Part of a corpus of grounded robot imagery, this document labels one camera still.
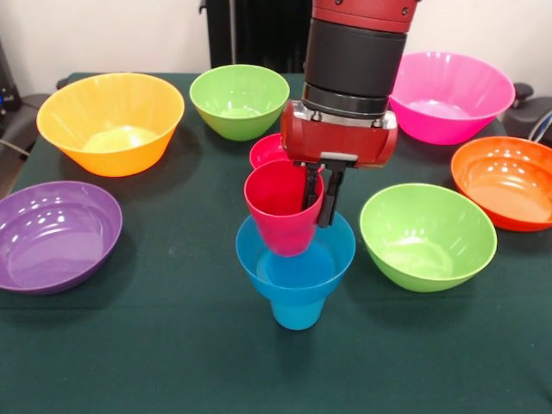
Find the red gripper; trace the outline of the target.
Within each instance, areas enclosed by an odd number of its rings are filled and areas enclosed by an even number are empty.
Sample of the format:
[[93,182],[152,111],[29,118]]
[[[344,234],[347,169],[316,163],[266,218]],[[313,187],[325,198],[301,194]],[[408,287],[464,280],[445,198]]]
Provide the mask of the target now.
[[[301,101],[290,100],[282,113],[281,134],[288,158],[306,163],[302,210],[307,210],[318,199],[319,165],[314,163],[334,160],[357,168],[382,167],[396,147],[398,123],[390,110],[380,118],[355,119],[311,110]],[[347,167],[328,169],[331,174],[317,219],[323,229],[333,223]]]

